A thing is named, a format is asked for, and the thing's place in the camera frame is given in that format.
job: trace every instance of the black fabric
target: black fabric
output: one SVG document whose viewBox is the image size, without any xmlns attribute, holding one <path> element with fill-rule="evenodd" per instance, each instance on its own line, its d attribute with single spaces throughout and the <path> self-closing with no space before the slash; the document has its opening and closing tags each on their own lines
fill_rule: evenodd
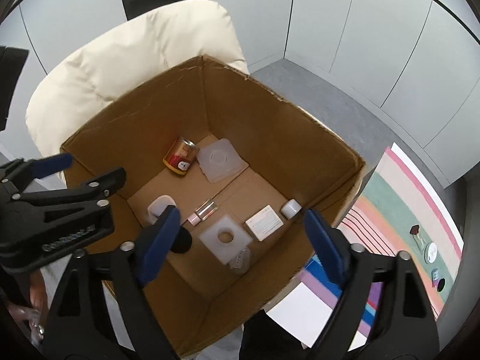
<svg viewBox="0 0 480 360">
<path fill-rule="evenodd" d="M 309 349 L 261 310 L 244 324 L 238 360 L 302 360 Z"/>
</svg>

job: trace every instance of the colorful striped rug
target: colorful striped rug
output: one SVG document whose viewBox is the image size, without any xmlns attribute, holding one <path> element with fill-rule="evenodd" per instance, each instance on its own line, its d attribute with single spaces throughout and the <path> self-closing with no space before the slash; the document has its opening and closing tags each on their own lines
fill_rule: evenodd
<svg viewBox="0 0 480 360">
<path fill-rule="evenodd" d="M 426 244 L 435 242 L 437 245 L 438 255 L 434 263 L 426 263 L 410 234 L 414 225 L 419 225 L 419 232 Z M 385 150 L 373 175 L 338 229 L 350 243 L 361 243 L 372 253 L 395 256 L 401 250 L 408 251 L 427 290 L 433 313 L 438 317 L 457 276 L 463 240 L 433 187 L 396 144 Z M 441 292 L 432 284 L 431 272 L 434 268 L 439 270 L 440 278 L 445 279 L 445 287 Z M 316 295 L 319 306 L 327 305 L 330 310 L 334 308 L 341 291 L 327 279 L 316 256 L 298 274 L 298 279 Z M 374 321 L 381 288 L 381 283 L 374 283 L 370 289 L 358 327 L 358 333 L 364 340 Z M 273 307 L 273 318 L 279 314 L 282 303 L 288 297 L 286 295 Z M 291 302 L 284 304 L 288 304 L 290 311 L 295 312 L 292 308 L 296 306 Z M 287 331 L 291 330 L 288 318 L 277 322 Z M 302 330 L 296 329 L 295 332 L 296 337 L 302 341 Z"/>
</svg>

